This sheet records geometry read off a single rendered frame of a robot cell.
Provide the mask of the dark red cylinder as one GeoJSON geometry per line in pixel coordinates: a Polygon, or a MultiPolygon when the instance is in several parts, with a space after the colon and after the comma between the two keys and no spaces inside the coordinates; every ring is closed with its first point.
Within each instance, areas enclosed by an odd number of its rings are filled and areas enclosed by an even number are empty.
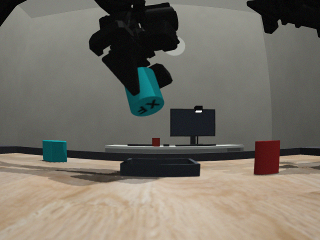
{"type": "Polygon", "coordinates": [[[255,141],[254,174],[278,173],[279,163],[280,140],[255,141]]]}

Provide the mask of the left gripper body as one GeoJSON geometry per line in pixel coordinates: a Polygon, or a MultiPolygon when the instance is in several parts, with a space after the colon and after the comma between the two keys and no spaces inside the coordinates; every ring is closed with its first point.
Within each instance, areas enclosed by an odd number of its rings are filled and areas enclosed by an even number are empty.
{"type": "MultiPolygon", "coordinates": [[[[122,20],[115,20],[91,36],[89,49],[99,57],[104,54],[103,50],[110,46],[111,50],[108,51],[110,53],[127,42],[134,41],[132,38],[134,36],[133,28],[135,28],[135,24],[125,24],[122,20]]],[[[143,42],[138,41],[137,43],[142,48],[137,60],[137,67],[150,66],[147,58],[153,56],[151,50],[143,42]]],[[[160,89],[172,83],[171,74],[162,64],[156,63],[148,68],[152,70],[161,68],[165,73],[164,79],[158,82],[160,89]]]]}

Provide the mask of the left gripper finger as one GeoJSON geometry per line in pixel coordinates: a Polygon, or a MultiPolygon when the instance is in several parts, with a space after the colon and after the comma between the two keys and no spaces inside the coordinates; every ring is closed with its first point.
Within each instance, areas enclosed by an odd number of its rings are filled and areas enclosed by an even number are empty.
{"type": "Polygon", "coordinates": [[[131,40],[101,59],[133,96],[140,93],[137,60],[141,51],[138,43],[131,40]]]}
{"type": "Polygon", "coordinates": [[[154,71],[157,83],[159,81],[163,80],[165,78],[165,76],[166,76],[166,74],[162,71],[162,69],[160,67],[155,69],[155,70],[153,70],[153,71],[154,71]]]}

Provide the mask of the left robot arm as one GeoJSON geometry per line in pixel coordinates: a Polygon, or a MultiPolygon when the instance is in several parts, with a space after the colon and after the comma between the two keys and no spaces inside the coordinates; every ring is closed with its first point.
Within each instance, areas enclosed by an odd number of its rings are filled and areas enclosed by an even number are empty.
{"type": "MultiPolygon", "coordinates": [[[[25,1],[27,0],[0,0],[0,26],[13,9],[25,1]]],[[[94,1],[109,14],[99,19],[100,29],[113,21],[135,24],[132,38],[136,42],[143,42],[150,49],[153,56],[149,59],[156,55],[154,51],[168,52],[178,47],[178,16],[169,2],[145,6],[145,0],[94,1]]]]}

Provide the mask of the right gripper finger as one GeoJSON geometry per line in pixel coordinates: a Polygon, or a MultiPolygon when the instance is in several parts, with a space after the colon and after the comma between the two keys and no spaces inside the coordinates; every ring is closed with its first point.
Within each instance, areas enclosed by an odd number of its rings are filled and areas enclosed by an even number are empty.
{"type": "Polygon", "coordinates": [[[248,0],[247,5],[275,18],[283,13],[280,0],[248,0]]]}
{"type": "MultiPolygon", "coordinates": [[[[247,2],[246,2],[246,4],[247,4],[247,2]]],[[[251,9],[253,9],[254,11],[256,11],[257,13],[259,13],[259,14],[260,14],[261,16],[263,16],[265,19],[267,19],[267,20],[269,21],[269,24],[272,25],[272,24],[276,21],[274,16],[271,16],[271,15],[265,13],[265,12],[262,12],[262,11],[260,11],[260,10],[258,10],[258,9],[255,9],[255,8],[249,6],[248,4],[247,4],[247,6],[248,6],[249,8],[251,8],[251,9]]]]}

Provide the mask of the teal cylinder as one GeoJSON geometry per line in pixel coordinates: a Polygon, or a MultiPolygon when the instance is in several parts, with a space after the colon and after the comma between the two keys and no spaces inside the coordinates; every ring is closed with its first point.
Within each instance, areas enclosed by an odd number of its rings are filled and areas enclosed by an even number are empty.
{"type": "Polygon", "coordinates": [[[130,112],[134,116],[145,117],[162,109],[165,102],[154,71],[148,67],[138,67],[140,93],[133,96],[125,88],[130,112]]]}

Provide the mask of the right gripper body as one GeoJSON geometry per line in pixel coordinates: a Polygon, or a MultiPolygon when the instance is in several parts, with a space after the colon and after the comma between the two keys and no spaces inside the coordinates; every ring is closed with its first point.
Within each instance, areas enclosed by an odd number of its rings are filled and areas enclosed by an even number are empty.
{"type": "Polygon", "coordinates": [[[267,19],[261,16],[265,33],[272,34],[279,27],[278,20],[281,20],[282,25],[286,25],[287,23],[295,24],[296,28],[300,28],[301,26],[306,26],[308,24],[310,12],[303,0],[279,1],[282,9],[282,15],[279,18],[275,17],[275,22],[273,24],[270,24],[267,19]]]}

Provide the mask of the teal cube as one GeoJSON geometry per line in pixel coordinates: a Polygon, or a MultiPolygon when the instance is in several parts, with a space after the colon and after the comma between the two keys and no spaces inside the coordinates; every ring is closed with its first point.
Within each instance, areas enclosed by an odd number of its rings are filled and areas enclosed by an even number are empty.
{"type": "Polygon", "coordinates": [[[67,162],[67,142],[58,140],[42,141],[43,160],[67,162]]]}

